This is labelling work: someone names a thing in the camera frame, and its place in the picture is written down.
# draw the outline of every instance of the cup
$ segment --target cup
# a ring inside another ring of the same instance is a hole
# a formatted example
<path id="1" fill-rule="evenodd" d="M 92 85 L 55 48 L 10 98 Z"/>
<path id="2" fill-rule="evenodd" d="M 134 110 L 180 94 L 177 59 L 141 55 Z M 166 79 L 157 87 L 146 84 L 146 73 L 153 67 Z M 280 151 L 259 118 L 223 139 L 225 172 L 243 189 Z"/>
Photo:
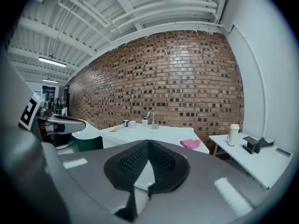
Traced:
<path id="1" fill-rule="evenodd" d="M 130 127 L 131 129 L 135 129 L 135 128 L 136 128 L 136 121 L 135 121 L 135 120 L 131 120 L 131 121 L 129 122 L 129 127 Z"/>
<path id="2" fill-rule="evenodd" d="M 125 126 L 125 127 L 128 127 L 129 126 L 129 121 L 127 120 L 127 119 L 125 119 L 125 120 L 123 120 L 123 125 Z"/>
<path id="3" fill-rule="evenodd" d="M 238 140 L 238 133 L 239 133 L 239 125 L 233 124 L 229 127 L 229 134 L 228 134 L 228 145 L 233 147 L 236 145 Z"/>

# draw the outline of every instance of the white ceiling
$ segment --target white ceiling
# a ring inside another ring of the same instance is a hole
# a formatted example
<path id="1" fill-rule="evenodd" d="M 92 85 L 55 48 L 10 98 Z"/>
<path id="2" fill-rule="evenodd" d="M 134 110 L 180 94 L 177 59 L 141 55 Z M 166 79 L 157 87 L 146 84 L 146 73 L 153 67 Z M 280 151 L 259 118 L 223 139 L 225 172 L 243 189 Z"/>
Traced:
<path id="1" fill-rule="evenodd" d="M 221 17 L 224 3 L 225 0 L 29 0 L 11 40 L 9 58 L 26 81 L 42 83 L 42 79 L 50 77 L 64 85 L 93 59 L 130 40 L 166 30 L 216 28 L 216 17 Z M 130 15 L 119 18 L 126 13 Z M 38 61 L 39 56 L 52 53 L 54 60 L 65 63 L 66 68 Z"/>

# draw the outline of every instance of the ceiling pipe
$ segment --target ceiling pipe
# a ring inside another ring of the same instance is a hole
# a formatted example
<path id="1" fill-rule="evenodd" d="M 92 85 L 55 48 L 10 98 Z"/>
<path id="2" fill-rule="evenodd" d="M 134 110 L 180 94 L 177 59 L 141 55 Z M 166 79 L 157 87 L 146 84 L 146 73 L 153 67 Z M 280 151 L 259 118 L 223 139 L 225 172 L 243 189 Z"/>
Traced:
<path id="1" fill-rule="evenodd" d="M 112 43 L 107 37 L 105 37 L 104 34 L 102 34 L 97 28 L 95 28 L 92 24 L 90 24 L 88 21 L 86 21 L 84 18 L 79 16 L 77 13 L 72 11 L 70 8 L 68 8 L 66 5 L 62 4 L 60 1 L 58 1 L 58 5 L 64 8 L 65 10 L 69 11 L 71 14 L 73 14 L 75 17 L 79 18 L 82 22 L 84 22 L 86 25 L 88 25 L 91 29 L 93 29 L 95 32 L 100 34 L 107 42 Z"/>
<path id="2" fill-rule="evenodd" d="M 180 3 L 192 3 L 194 5 L 203 5 L 203 6 L 208 6 L 208 7 L 214 7 L 214 8 L 217 8 L 217 4 L 215 2 L 207 2 L 207 1 L 200 1 L 200 0 L 177 0 L 177 1 L 161 1 L 161 2 L 156 2 L 156 3 L 153 3 L 153 4 L 148 4 L 148 5 L 145 5 L 145 6 L 142 6 L 142 7 L 139 7 L 139 8 L 136 8 L 124 15 L 121 15 L 115 19 L 113 19 L 113 22 L 117 22 L 127 16 L 130 16 L 131 14 L 134 14 L 134 13 L 138 13 L 140 11 L 143 11 L 143 10 L 146 10 L 146 9 L 150 9 L 150 8 L 153 8 L 153 7 L 161 7 L 161 6 L 173 6 L 173 5 L 178 5 Z"/>
<path id="3" fill-rule="evenodd" d="M 84 0 L 78 0 L 78 1 L 80 1 L 83 5 L 85 5 L 86 7 L 88 7 L 95 14 L 97 14 L 105 23 L 107 23 L 107 27 L 110 26 L 110 23 L 109 23 L 108 19 L 102 13 L 100 13 L 97 9 L 95 9 L 92 5 L 90 5 L 88 2 L 86 2 Z"/>
<path id="4" fill-rule="evenodd" d="M 77 0 L 69 0 L 69 1 L 71 1 L 73 4 L 75 4 L 76 6 L 78 6 L 79 8 L 81 8 L 83 11 L 85 11 L 86 13 L 88 13 L 91 17 L 93 17 L 103 27 L 107 28 L 107 27 L 110 26 L 110 23 L 108 23 L 108 24 L 104 23 L 103 20 L 100 19 L 100 17 L 96 13 L 94 13 L 87 6 L 83 5 L 81 2 L 79 2 Z"/>
<path id="5" fill-rule="evenodd" d="M 184 6 L 184 7 L 177 7 L 176 10 L 178 11 L 196 11 L 196 12 L 207 12 L 207 13 L 212 13 L 212 14 L 215 14 L 216 13 L 216 9 L 211 9 L 211 8 L 206 8 L 206 7 L 190 7 L 190 6 Z M 161 9 L 161 10 L 157 10 L 157 11 L 153 11 L 153 12 L 150 12 L 150 13 L 146 13 L 146 14 L 143 14 L 141 16 L 138 16 L 136 18 L 133 18 L 127 22 L 124 22 L 123 24 L 121 25 L 118 25 L 118 28 L 122 28 L 130 23 L 133 23 L 139 19 L 142 19 L 142 18 L 145 18 L 145 17 L 148 17 L 148 16 L 154 16 L 156 14 L 160 14 L 160 13 L 167 13 L 167 12 L 172 12 L 173 11 L 173 7 L 172 8 L 167 8 L 167 9 Z"/>

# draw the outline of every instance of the white wall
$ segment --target white wall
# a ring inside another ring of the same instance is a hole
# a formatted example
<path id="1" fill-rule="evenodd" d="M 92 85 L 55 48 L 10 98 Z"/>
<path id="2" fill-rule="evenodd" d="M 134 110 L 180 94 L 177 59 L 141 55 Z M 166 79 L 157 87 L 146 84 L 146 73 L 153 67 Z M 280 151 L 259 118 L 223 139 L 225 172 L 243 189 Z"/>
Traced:
<path id="1" fill-rule="evenodd" d="M 42 83 L 36 83 L 36 82 L 30 82 L 30 81 L 26 81 L 26 84 L 33 91 L 41 91 L 43 89 L 43 85 L 55 87 L 55 95 L 54 96 L 55 96 L 55 98 L 58 98 L 58 93 L 59 93 L 59 86 L 58 85 L 42 84 Z"/>
<path id="2" fill-rule="evenodd" d="M 221 20 L 231 29 L 233 23 L 247 37 L 260 63 L 265 81 L 264 102 L 262 78 L 257 63 L 236 27 L 223 30 L 239 64 L 244 87 L 243 132 L 260 138 L 268 106 L 266 137 L 291 152 L 299 148 L 299 50 L 287 21 L 271 0 L 227 0 Z"/>

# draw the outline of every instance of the faucet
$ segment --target faucet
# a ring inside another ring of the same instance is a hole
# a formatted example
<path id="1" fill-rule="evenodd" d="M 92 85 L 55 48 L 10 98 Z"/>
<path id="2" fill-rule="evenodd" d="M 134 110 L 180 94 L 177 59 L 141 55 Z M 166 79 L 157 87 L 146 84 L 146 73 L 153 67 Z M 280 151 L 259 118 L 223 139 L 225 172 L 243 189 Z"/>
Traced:
<path id="1" fill-rule="evenodd" d="M 148 120 L 149 119 L 149 116 L 150 116 L 150 113 L 153 113 L 153 119 L 151 121 L 151 129 L 155 129 L 155 113 L 150 110 L 146 116 L 146 119 Z"/>

